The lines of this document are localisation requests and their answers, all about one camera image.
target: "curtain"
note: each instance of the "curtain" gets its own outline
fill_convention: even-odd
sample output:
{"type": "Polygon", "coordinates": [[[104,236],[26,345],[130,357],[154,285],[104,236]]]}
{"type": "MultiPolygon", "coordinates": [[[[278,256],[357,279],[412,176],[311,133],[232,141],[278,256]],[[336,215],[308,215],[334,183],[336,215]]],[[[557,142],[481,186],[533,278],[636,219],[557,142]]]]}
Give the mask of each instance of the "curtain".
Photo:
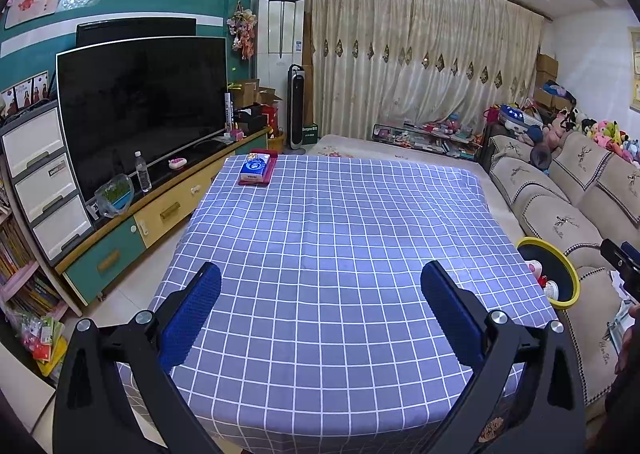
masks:
{"type": "Polygon", "coordinates": [[[377,122],[484,110],[527,97],[544,18],[506,0],[310,0],[314,120],[368,139],[377,122]]]}

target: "water bottle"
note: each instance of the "water bottle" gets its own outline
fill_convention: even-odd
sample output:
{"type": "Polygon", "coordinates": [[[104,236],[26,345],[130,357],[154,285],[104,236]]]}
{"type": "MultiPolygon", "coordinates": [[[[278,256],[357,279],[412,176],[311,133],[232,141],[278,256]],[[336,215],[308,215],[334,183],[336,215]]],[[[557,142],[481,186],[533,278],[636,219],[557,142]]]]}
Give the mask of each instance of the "water bottle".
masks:
{"type": "Polygon", "coordinates": [[[142,192],[151,190],[151,180],[149,179],[149,171],[146,169],[146,161],[140,156],[140,151],[136,151],[136,173],[142,192]]]}

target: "tv screen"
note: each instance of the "tv screen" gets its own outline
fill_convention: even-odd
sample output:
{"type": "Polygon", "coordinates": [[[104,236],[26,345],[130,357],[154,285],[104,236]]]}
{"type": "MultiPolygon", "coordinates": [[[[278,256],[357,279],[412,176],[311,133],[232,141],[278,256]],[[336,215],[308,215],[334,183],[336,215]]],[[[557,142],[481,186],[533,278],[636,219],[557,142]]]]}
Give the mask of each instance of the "tv screen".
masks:
{"type": "Polygon", "coordinates": [[[158,37],[59,53],[58,101],[85,201],[119,173],[225,125],[225,39],[158,37]]]}
{"type": "Polygon", "coordinates": [[[191,17],[131,17],[78,24],[76,47],[170,35],[196,35],[196,20],[191,17]]]}

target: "human hand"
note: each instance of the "human hand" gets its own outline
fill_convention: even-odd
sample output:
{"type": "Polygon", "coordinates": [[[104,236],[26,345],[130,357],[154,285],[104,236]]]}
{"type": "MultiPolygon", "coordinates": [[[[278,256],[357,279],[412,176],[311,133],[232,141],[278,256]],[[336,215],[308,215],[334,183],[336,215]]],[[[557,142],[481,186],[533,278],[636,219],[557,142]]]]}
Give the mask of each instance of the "human hand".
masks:
{"type": "Polygon", "coordinates": [[[622,337],[622,350],[618,357],[618,363],[616,364],[615,373],[620,374],[625,368],[629,360],[629,344],[631,344],[631,337],[633,333],[640,333],[640,330],[634,331],[638,325],[638,319],[640,318],[640,304],[636,304],[629,308],[629,315],[636,319],[636,322],[628,330],[625,331],[625,335],[622,337]]]}

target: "blue plaid tablecloth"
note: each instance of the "blue plaid tablecloth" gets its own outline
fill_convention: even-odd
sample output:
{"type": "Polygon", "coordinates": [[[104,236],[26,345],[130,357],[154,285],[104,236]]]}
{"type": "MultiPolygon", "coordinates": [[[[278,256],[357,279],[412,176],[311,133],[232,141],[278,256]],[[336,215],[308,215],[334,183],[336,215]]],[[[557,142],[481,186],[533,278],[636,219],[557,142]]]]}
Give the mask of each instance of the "blue plaid tablecloth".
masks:
{"type": "MultiPolygon", "coordinates": [[[[462,392],[420,292],[437,259],[487,309],[543,326],[554,312],[492,218],[479,180],[405,161],[280,156],[268,187],[225,166],[150,308],[210,260],[222,294],[172,379],[200,423],[254,454],[404,452],[462,392]]],[[[130,401],[147,415],[128,366],[130,401]]],[[[514,370],[506,393],[514,391],[514,370]]]]}

